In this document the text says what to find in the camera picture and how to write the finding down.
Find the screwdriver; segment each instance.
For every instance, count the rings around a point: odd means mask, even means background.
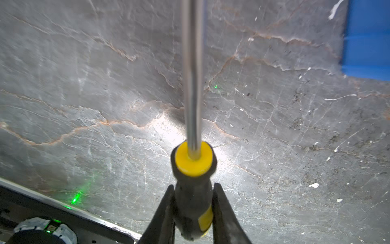
[[[171,154],[177,179],[174,221],[187,240],[207,233],[213,221],[210,176],[217,160],[213,148],[201,140],[203,45],[206,0],[182,0],[183,82],[187,140]]]

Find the dark stain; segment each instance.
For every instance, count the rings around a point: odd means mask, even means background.
[[[302,118],[296,118],[296,119],[294,119],[292,126],[290,126],[289,128],[290,129],[298,129],[299,126],[301,126],[301,123],[302,123]]]
[[[313,145],[313,146],[310,146],[310,147],[309,147],[309,150],[310,150],[310,151],[319,151],[319,147],[316,146],[316,145]]]
[[[338,135],[334,135],[334,136],[329,140],[329,143],[330,143],[330,144],[335,143],[338,139],[339,139],[339,136],[338,136]]]

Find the metal frame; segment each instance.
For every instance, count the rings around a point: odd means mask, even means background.
[[[79,244],[90,244],[91,240],[96,244],[132,244],[141,237],[137,232],[3,178],[0,178],[0,207],[0,216],[15,223],[36,216],[58,219],[76,233]],[[5,213],[4,208],[12,211]]]

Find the white paint speck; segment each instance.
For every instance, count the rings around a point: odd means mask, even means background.
[[[318,186],[319,186],[319,184],[316,182],[314,184],[311,184],[309,187],[317,188]]]
[[[349,94],[349,95],[345,95],[345,96],[342,96],[340,98],[335,98],[335,99],[324,98],[324,100],[326,100],[326,101],[336,101],[336,100],[339,100],[341,98],[345,98],[347,96],[357,96],[357,94]]]
[[[328,17],[330,20],[333,19],[333,18],[335,17],[336,10],[337,10],[337,8],[340,6],[340,4],[341,4],[343,1],[344,1],[344,0],[339,0],[339,2],[336,3],[336,4],[333,6],[332,10],[330,11],[330,15],[329,15],[329,17]]]

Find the white debris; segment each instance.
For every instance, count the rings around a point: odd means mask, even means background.
[[[333,8],[332,8],[332,10],[330,11],[330,15],[329,15],[329,17],[328,17],[328,19],[333,19],[334,17],[335,17],[335,15],[336,15],[336,10],[337,10],[337,8],[340,6],[340,4],[343,2],[344,0],[339,0],[339,2],[338,3],[336,3],[334,6],[333,6]]]
[[[316,182],[314,184],[311,184],[309,187],[317,188],[318,186],[319,186],[319,184]]]

